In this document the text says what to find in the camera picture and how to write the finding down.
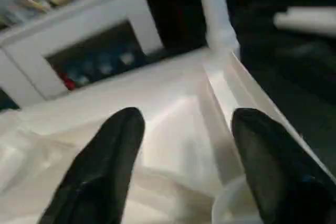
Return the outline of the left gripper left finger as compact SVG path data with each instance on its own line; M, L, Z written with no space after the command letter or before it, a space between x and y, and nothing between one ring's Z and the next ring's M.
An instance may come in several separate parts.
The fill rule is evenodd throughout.
M110 116L71 163L39 223L121 223L144 131L138 108Z

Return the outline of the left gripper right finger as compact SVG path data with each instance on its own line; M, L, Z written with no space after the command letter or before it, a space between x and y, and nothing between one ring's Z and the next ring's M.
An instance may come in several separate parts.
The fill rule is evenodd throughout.
M335 223L335 182L281 123L237 108L231 129L263 223Z

